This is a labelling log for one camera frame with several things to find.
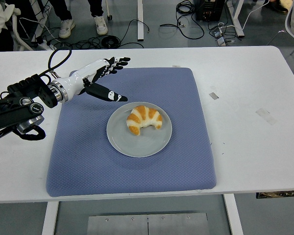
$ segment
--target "robotic hand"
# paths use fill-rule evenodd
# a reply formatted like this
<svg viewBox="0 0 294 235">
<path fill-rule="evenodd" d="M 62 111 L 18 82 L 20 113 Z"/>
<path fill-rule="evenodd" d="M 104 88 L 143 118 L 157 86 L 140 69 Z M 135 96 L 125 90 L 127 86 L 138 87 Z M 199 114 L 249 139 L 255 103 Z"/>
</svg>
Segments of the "robotic hand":
<svg viewBox="0 0 294 235">
<path fill-rule="evenodd" d="M 44 130 L 38 126 L 44 120 L 42 116 L 44 107 L 33 101 L 33 98 L 37 96 L 49 108 L 55 107 L 58 102 L 69 101 L 75 95 L 84 92 L 106 101 L 127 101 L 125 96 L 95 82 L 105 75 L 117 73 L 117 70 L 126 66 L 129 60 L 130 58 L 126 57 L 100 59 L 66 78 L 61 78 L 50 70 L 55 79 L 48 84 L 40 78 L 46 76 L 42 73 L 8 86 L 9 94 L 0 99 L 0 138 L 10 132 L 24 140 L 36 141 L 45 138 Z M 35 130 L 37 135 L 27 134 L 31 130 Z"/>
<path fill-rule="evenodd" d="M 86 92 L 94 97 L 106 101 L 127 101 L 125 96 L 119 95 L 108 88 L 95 83 L 99 78 L 110 73 L 117 73 L 127 65 L 130 58 L 116 58 L 97 60 L 80 70 L 75 71 L 70 77 L 56 78 L 49 87 L 57 97 L 57 101 L 66 102 L 74 95 Z"/>
</svg>

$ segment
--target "metal plate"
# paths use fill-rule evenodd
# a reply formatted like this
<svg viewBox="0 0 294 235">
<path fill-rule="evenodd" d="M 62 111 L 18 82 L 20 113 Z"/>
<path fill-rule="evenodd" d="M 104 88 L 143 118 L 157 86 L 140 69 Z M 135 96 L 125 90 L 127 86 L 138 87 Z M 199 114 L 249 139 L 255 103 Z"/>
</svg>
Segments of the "metal plate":
<svg viewBox="0 0 294 235">
<path fill-rule="evenodd" d="M 147 215 L 90 216 L 87 235 L 148 235 Z"/>
<path fill-rule="evenodd" d="M 209 235 L 206 213 L 152 214 L 149 235 Z"/>
<path fill-rule="evenodd" d="M 206 213 L 90 216 L 87 235 L 209 235 Z"/>
</svg>

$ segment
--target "robot finger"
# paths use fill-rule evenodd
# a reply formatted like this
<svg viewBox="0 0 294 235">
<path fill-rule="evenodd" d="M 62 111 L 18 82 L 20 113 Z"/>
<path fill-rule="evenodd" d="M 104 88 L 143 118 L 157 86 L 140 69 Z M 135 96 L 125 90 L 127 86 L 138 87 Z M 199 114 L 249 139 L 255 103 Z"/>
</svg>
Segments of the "robot finger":
<svg viewBox="0 0 294 235">
<path fill-rule="evenodd" d="M 86 87 L 85 90 L 87 94 L 105 101 L 127 101 L 127 97 L 117 94 L 97 83 L 92 83 L 90 86 Z"/>
<path fill-rule="evenodd" d="M 131 58 L 128 58 L 128 57 L 124 57 L 124 58 L 120 58 L 119 61 L 130 61 Z"/>
</svg>

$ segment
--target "black box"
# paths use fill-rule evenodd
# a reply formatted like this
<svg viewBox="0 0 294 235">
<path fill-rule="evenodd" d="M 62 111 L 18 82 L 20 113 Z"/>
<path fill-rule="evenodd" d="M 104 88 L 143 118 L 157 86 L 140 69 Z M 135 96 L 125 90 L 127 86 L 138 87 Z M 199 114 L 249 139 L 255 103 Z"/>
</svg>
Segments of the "black box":
<svg viewBox="0 0 294 235">
<path fill-rule="evenodd" d="M 225 0 L 195 0 L 197 21 L 219 21 Z"/>
</svg>

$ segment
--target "white table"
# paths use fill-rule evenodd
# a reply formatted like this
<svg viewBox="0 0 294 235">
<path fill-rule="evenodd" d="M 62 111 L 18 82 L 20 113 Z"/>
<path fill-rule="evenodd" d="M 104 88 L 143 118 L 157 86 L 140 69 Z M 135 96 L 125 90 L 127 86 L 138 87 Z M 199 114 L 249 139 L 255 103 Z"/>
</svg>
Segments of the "white table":
<svg viewBox="0 0 294 235">
<path fill-rule="evenodd" d="M 52 64 L 66 54 L 58 52 Z M 1 52 L 0 93 L 46 70 L 50 55 L 51 51 Z M 58 105 L 45 108 L 40 125 L 47 134 L 44 140 L 24 141 L 12 133 L 0 139 L 0 203 L 50 202 L 46 220 L 52 224 L 58 201 L 224 194 L 235 231 L 238 214 L 233 193 L 294 190 L 294 75 L 277 48 L 75 50 L 55 71 L 65 77 L 112 56 L 130 57 L 127 68 L 181 66 L 193 71 L 212 143 L 217 185 L 207 190 L 50 197 L 45 183 Z M 219 98 L 213 99 L 211 93 Z M 236 234 L 241 234 L 240 229 L 239 224 Z"/>
</svg>

